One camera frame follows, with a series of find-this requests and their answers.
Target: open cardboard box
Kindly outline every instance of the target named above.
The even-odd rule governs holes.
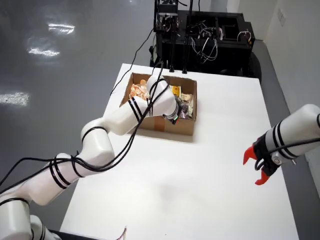
[[[121,101],[120,106],[129,100],[130,89],[132,84],[139,84],[142,79],[148,81],[151,75],[132,73],[128,85]],[[167,132],[173,134],[182,134],[192,136],[194,133],[195,122],[197,118],[197,82],[188,78],[176,76],[163,76],[168,84],[172,86],[181,86],[181,92],[184,94],[193,95],[193,112],[192,119],[179,118],[178,122],[173,125],[170,121],[164,119],[162,116],[146,117],[140,128]]]

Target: wire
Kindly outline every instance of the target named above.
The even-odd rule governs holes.
[[[20,159],[17,163],[15,163],[13,165],[13,167],[9,170],[9,172],[6,174],[6,176],[0,181],[0,186],[3,184],[3,182],[8,178],[8,176],[13,172],[13,170],[20,164],[22,163],[23,161],[27,161],[27,160],[31,160],[31,161],[38,161],[38,162],[47,162],[47,163],[50,163],[50,162],[53,162],[53,164],[55,165],[60,165],[62,163],[67,163],[67,162],[74,162],[74,163],[77,163],[79,164],[80,166],[84,167],[85,169],[87,170],[90,170],[92,172],[105,172],[105,171],[108,171],[112,168],[114,168],[115,166],[117,166],[123,159],[124,157],[127,155],[127,153],[129,152],[131,146],[132,146],[132,143],[133,143],[133,140],[136,136],[136,133],[137,133],[137,130],[139,128],[139,126],[141,125],[141,123],[143,122],[143,120],[145,119],[145,117],[147,116],[148,112],[151,110],[151,108],[153,107],[154,103],[158,100],[159,97],[161,97],[161,95],[168,89],[169,85],[167,84],[166,88],[164,90],[162,90],[159,95],[157,95],[155,97],[155,99],[153,100],[153,97],[154,97],[154,94],[156,92],[156,89],[157,89],[157,86],[158,86],[158,83],[161,81],[160,77],[161,77],[161,74],[162,74],[162,71],[163,71],[163,68],[164,68],[164,63],[161,62],[161,69],[160,69],[160,72],[159,72],[159,75],[158,75],[158,78],[157,78],[157,81],[151,86],[151,90],[154,88],[154,91],[153,91],[153,94],[152,94],[152,97],[150,98],[150,101],[148,102],[148,106],[146,108],[146,110],[144,111],[143,115],[141,116],[141,119],[139,120],[138,124],[136,125],[133,133],[131,134],[130,136],[130,139],[128,140],[127,144],[125,145],[125,147],[122,149],[122,151],[116,156],[114,157],[113,160],[111,160],[110,162],[108,162],[107,164],[105,165],[102,165],[102,166],[95,166],[95,165],[92,165],[92,164],[89,164],[87,162],[85,162],[83,159],[79,158],[79,157],[76,157],[76,156],[71,156],[71,158],[50,158],[50,159],[42,159],[42,158],[34,158],[34,157],[24,157],[22,159]],[[123,156],[116,162],[114,163],[118,157],[122,154]],[[12,184],[11,186],[3,189],[2,191],[0,191],[0,195],[5,193],[6,191],[24,183],[25,181],[35,177],[36,175],[42,173],[43,171],[47,170],[48,168],[51,167],[51,164],[48,164],[46,166],[44,166],[42,169],[38,170],[37,172],[33,173],[32,175],[29,175],[28,177],[25,177],[23,178],[22,180]]]
[[[143,45],[146,43],[146,41],[148,41],[148,39],[149,39],[151,33],[153,32],[153,30],[154,30],[154,29],[152,28],[152,30],[150,31],[150,33],[149,33],[148,37],[146,38],[146,40],[142,43],[142,45],[138,48],[138,50],[135,51],[134,58],[133,58],[133,61],[132,61],[132,63],[131,63],[131,66],[130,66],[129,70],[126,71],[126,72],[123,74],[123,76],[121,77],[120,81],[114,86],[114,88],[112,89],[112,91],[111,91],[111,93],[110,93],[110,96],[111,96],[111,94],[114,92],[114,90],[116,89],[116,87],[119,85],[119,83],[121,83],[122,79],[124,79],[125,75],[126,75],[128,72],[131,71],[132,66],[134,65],[134,62],[135,62],[135,60],[136,60],[138,51],[143,47]]]
[[[153,67],[153,69],[152,69],[152,73],[151,73],[151,75],[153,75],[153,74],[154,74],[154,70],[155,70],[155,68],[156,68],[156,67],[158,67],[161,63],[162,63],[162,60],[160,60],[157,64],[155,64],[155,65],[154,65],[154,67]]]
[[[214,56],[213,58],[211,58],[211,54],[213,53],[213,51],[214,51],[215,48],[216,48],[216,50],[215,50],[215,56]],[[201,64],[204,64],[207,60],[209,60],[209,61],[214,61],[214,60],[216,60],[217,56],[218,56],[218,44],[217,44],[217,39],[215,39],[215,40],[214,40],[214,46],[213,46],[213,48],[212,48],[212,50],[211,50],[210,55],[209,55],[209,56],[205,59],[205,61],[202,62]]]
[[[313,144],[313,143],[317,143],[317,142],[320,142],[320,137],[312,138],[312,139],[309,139],[309,140],[296,141],[296,142],[293,142],[293,143],[290,143],[290,144],[286,144],[286,145],[283,145],[283,146],[276,147],[276,148],[268,151],[268,154],[272,154],[272,153],[274,153],[276,151],[279,151],[281,149],[287,149],[287,148],[296,147],[296,146],[305,145],[305,144]]]
[[[120,240],[122,238],[123,238],[123,240],[125,240],[126,239],[126,232],[127,232],[127,227],[124,228],[123,233],[116,240]]]
[[[183,2],[180,2],[180,1],[178,1],[181,5],[183,5],[183,6],[185,6],[185,7],[188,7],[188,5],[187,4],[184,4]]]
[[[194,50],[194,52],[195,52],[197,55],[201,55],[200,60],[201,60],[202,58],[205,58],[204,62],[201,62],[201,64],[204,64],[206,61],[214,61],[214,60],[216,60],[216,58],[217,58],[217,56],[218,56],[218,43],[217,43],[217,39],[214,39],[214,46],[213,46],[213,48],[212,48],[211,53],[210,53],[209,56],[206,55],[206,54],[204,54],[204,53],[202,52],[202,51],[204,50],[204,47],[202,48],[202,51],[197,51],[197,50],[196,50],[195,40],[194,40],[191,36],[190,36],[190,39],[191,39],[191,46],[192,46],[192,49]],[[212,57],[211,54],[213,53],[213,51],[214,51],[215,48],[216,48],[215,56]]]
[[[155,48],[155,38],[156,38],[156,35],[157,35],[157,33],[155,33],[154,34],[154,36],[153,36],[153,40],[152,40],[152,46],[153,46],[153,48]]]
[[[236,41],[237,41],[237,42],[239,41],[239,35],[240,35],[240,34],[245,34],[245,35],[247,35],[247,33],[250,34],[250,37],[249,37],[249,40],[248,40],[248,42],[250,42],[250,40],[251,40],[251,32],[249,32],[249,31],[241,31],[241,32],[239,32],[238,36],[236,37]]]

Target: food item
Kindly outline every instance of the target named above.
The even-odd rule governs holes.
[[[146,80],[142,79],[140,81],[140,84],[132,84],[129,98],[131,99],[132,97],[136,96],[142,98],[143,100],[147,100],[147,98],[150,97],[149,92],[147,90]]]
[[[175,95],[175,100],[182,107],[179,118],[192,119],[194,111],[194,96],[192,94],[181,93],[181,98]]]
[[[170,90],[172,91],[173,95],[181,98],[181,86],[170,85]]]

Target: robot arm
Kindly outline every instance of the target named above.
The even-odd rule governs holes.
[[[320,146],[320,108],[307,104],[288,116],[259,137],[243,157],[255,159],[255,170],[261,168],[261,179],[256,185],[264,184],[281,164],[294,162],[298,156]]]
[[[152,75],[147,81],[146,87],[150,95],[153,95],[154,103],[146,117],[164,115],[172,124],[175,124],[181,107],[167,88],[168,84],[163,77],[160,77],[161,81],[154,87],[157,80],[158,76]],[[108,133],[126,134],[139,123],[147,109],[147,101],[133,97],[112,114],[87,123],[81,131],[82,151],[77,157],[97,167],[110,163],[115,158],[115,153]],[[71,159],[71,156],[60,153],[56,158]],[[74,162],[60,164],[50,162],[49,164],[50,167],[45,171],[0,194],[0,202],[11,197],[19,197],[44,206],[74,181],[97,173]]]

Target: white table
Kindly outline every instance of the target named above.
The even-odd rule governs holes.
[[[117,82],[129,67],[122,65]],[[281,168],[257,186],[254,160],[243,166],[244,151],[271,127],[259,80],[167,69],[163,75],[197,81],[193,137],[141,130],[119,166],[79,180],[60,231],[106,240],[125,226],[127,240],[298,239]],[[129,77],[105,115],[119,107]],[[109,134],[116,154],[129,136]]]

